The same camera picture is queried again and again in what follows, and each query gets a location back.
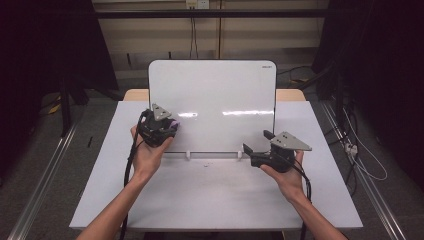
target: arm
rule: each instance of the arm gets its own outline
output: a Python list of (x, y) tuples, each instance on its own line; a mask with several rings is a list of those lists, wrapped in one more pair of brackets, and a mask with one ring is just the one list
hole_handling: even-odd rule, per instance
[[(302, 164), (303, 151), (296, 151), (296, 160)], [(346, 239), (306, 198), (302, 177), (295, 169), (286, 173), (279, 173), (267, 165), (262, 165), (261, 169), (274, 178), (281, 193), (293, 205), (316, 239)]]
[(106, 206), (105, 209), (84, 229), (77, 239), (113, 239), (128, 211), (141, 190), (160, 166), (162, 154), (171, 144), (168, 138), (157, 148), (142, 143), (134, 156), (134, 174), (127, 186)]

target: gray floor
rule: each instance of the gray floor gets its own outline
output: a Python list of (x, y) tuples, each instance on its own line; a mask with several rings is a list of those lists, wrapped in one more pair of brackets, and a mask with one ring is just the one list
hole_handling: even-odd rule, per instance
[[(292, 79), (307, 78), (310, 74), (306, 70), (293, 71)], [(289, 85), (295, 86), (296, 83), (289, 83), (288, 80), (289, 74), (279, 75), (279, 86), (282, 88)], [(140, 81), (142, 80), (137, 80), (136, 86), (140, 86)], [(134, 81), (121, 82), (121, 93), (127, 88), (134, 87), (131, 82)], [(82, 121), (28, 232), (27, 239), (73, 239), (79, 233), (77, 230), (70, 229), (68, 225), (116, 108), (116, 102), (91, 91), (89, 95), (91, 98), (87, 106), (72, 106), (74, 110), (84, 108)], [(324, 114), (321, 102), (316, 98), (314, 88), (307, 89), (305, 96), (311, 102), (323, 132), (330, 130), (332, 127)], [(389, 174), (385, 181), (375, 181), (378, 189), (393, 210), (408, 239), (422, 239), (424, 237), (423, 192), (397, 166), (390, 151), (378, 144), (373, 129), (361, 115), (360, 109), (356, 109), (355, 113), (359, 120), (359, 137), (380, 159)], [(44, 112), (40, 113), (40, 119), (31, 140), (26, 144), (20, 160), (17, 161), (0, 189), (0, 239), (6, 239), (9, 236), (59, 142), (60, 133), (60, 112), (47, 116)], [(336, 140), (334, 133), (326, 137), (329, 142)], [(342, 147), (339, 144), (333, 144), (330, 149), (342, 175), (346, 176), (349, 162)], [(369, 154), (362, 151), (360, 157), (371, 173), (382, 176), (381, 168)], [(348, 188), (351, 189), (354, 184), (354, 179), (351, 178)], [(352, 199), (364, 228), (344, 231), (344, 233), (350, 239), (390, 239), (360, 181), (357, 181), (357, 190)], [(127, 239), (142, 237), (142, 233), (127, 235)], [(298, 239), (298, 237), (298, 231), (286, 232), (287, 239)], [(165, 239), (272, 239), (272, 237), (270, 233), (220, 233), (213, 237), (175, 233), (166, 234)]]

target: triangular metal plate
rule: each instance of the triangular metal plate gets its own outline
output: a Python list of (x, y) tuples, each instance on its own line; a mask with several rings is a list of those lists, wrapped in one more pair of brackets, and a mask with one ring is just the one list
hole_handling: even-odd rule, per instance
[(271, 139), (271, 144), (289, 150), (312, 151), (312, 148), (306, 143), (300, 141), (288, 132), (282, 132)]
[(153, 109), (153, 115), (155, 116), (156, 121), (160, 121), (160, 120), (165, 119), (167, 117), (170, 117), (172, 115), (170, 112), (163, 109), (162, 107), (160, 107), (156, 103), (152, 104), (152, 109)]

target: hand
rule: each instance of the hand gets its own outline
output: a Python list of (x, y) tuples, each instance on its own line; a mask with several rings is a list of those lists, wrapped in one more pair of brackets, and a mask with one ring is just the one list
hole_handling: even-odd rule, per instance
[[(131, 135), (134, 137), (136, 133), (137, 125), (131, 128)], [(145, 142), (142, 142), (142, 137), (138, 135), (136, 146), (140, 145), (137, 148), (137, 152), (134, 156), (133, 165), (134, 165), (134, 177), (141, 177), (142, 179), (150, 179), (153, 174), (158, 170), (162, 155), (165, 150), (172, 143), (174, 138), (167, 138), (162, 145), (156, 148), (152, 148), (147, 145)]]
[[(297, 162), (295, 162), (295, 165), (301, 169), (303, 151), (296, 150), (296, 160)], [(272, 167), (262, 164), (261, 169), (270, 177), (274, 178), (281, 193), (289, 202), (293, 202), (298, 197), (305, 196), (303, 193), (302, 176), (294, 168), (291, 168), (285, 173), (279, 173)]]

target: white panel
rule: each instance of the white panel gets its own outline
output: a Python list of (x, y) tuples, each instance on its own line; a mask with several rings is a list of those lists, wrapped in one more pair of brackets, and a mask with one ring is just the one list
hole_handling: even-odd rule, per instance
[(152, 62), (150, 103), (181, 123), (169, 152), (267, 150), (260, 140), (274, 128), (275, 79), (270, 61)]

